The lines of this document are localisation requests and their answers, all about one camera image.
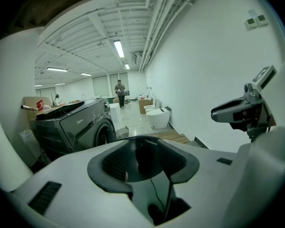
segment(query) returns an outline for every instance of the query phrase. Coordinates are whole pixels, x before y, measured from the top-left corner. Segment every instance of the gray shirt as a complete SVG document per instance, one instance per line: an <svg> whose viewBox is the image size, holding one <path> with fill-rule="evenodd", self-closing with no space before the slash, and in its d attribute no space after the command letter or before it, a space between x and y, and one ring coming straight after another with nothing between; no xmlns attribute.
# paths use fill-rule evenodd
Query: gray shirt
<svg viewBox="0 0 285 228"><path fill-rule="evenodd" d="M116 85L115 86L115 90L119 90L120 89L120 92L117 92L117 95L125 95L125 87L124 85Z"/></svg>

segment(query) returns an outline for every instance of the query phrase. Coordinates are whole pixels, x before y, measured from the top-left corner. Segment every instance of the wooden pallet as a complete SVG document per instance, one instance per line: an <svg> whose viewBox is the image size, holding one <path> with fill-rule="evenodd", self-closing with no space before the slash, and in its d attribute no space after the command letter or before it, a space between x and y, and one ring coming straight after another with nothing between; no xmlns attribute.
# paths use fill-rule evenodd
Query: wooden pallet
<svg viewBox="0 0 285 228"><path fill-rule="evenodd" d="M184 135L179 134L176 130L168 130L161 133L151 133L147 134L147 136L157 137L160 139L172 140L179 143L189 143L190 140Z"/></svg>

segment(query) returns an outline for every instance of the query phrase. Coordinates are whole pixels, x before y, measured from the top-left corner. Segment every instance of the floor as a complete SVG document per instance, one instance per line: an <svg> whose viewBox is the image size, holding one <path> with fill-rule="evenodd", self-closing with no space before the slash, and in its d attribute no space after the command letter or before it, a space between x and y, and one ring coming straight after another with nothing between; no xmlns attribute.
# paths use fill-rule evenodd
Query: floor
<svg viewBox="0 0 285 228"><path fill-rule="evenodd" d="M140 114L138 101L131 101L131 103L124 106L125 109L121 109L122 120L114 123L115 130L127 126L129 128L129 137L171 130L170 127L162 129L151 128L146 114Z"/></svg>

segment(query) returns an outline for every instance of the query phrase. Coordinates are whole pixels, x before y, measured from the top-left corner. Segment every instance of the ceiling beam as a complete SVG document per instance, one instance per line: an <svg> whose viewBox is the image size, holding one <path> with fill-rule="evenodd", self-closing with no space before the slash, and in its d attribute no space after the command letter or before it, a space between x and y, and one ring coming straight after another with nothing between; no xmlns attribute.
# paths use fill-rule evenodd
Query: ceiling beam
<svg viewBox="0 0 285 228"><path fill-rule="evenodd" d="M120 65L124 66L124 63L121 61L117 50L115 49L113 41L109 40L110 36L108 32L106 31L104 25L102 24L99 16L97 13L91 13L88 15L88 18L93 23L94 27L97 29L100 36L103 38L103 41L106 43L106 45L110 48L114 56L116 57L117 61L120 63Z"/></svg>
<svg viewBox="0 0 285 228"><path fill-rule="evenodd" d="M77 63L80 63L82 65L85 65L85 66L88 66L88 67L97 67L99 68L100 70L102 70L103 72L105 73L108 73L107 70L105 70L103 67L99 66L98 64L96 63L91 63L81 57L78 57L70 52L67 52L63 49L60 49L60 48L57 48L55 46L52 46L46 42L42 43L38 48L46 51L46 52L49 52L49 53L52 53L52 54L55 54L55 55L58 55L58 56L62 56L62 57L65 57L73 62L77 62Z"/></svg>

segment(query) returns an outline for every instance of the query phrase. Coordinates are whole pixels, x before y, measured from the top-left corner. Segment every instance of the white wall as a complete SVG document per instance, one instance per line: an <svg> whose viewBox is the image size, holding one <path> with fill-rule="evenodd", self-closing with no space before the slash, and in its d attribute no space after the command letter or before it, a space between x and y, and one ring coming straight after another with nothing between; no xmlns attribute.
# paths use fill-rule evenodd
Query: white wall
<svg viewBox="0 0 285 228"><path fill-rule="evenodd" d="M55 91L62 103L86 100L95 96L93 80L90 77L65 85L56 85Z"/></svg>
<svg viewBox="0 0 285 228"><path fill-rule="evenodd" d="M248 31L248 11L270 24ZM263 67L279 71L285 44L276 21L258 0L198 0L180 14L146 70L147 85L172 108L171 124L210 149L236 152L249 142L246 132L210 117L212 108L243 95Z"/></svg>
<svg viewBox="0 0 285 228"><path fill-rule="evenodd" d="M25 30L0 40L0 122L12 146L28 165L35 158L22 143L19 132L28 129L21 110L24 96L35 96L35 53L40 28Z"/></svg>
<svg viewBox="0 0 285 228"><path fill-rule="evenodd" d="M147 91L146 75L144 72L128 71L128 83L131 99Z"/></svg>

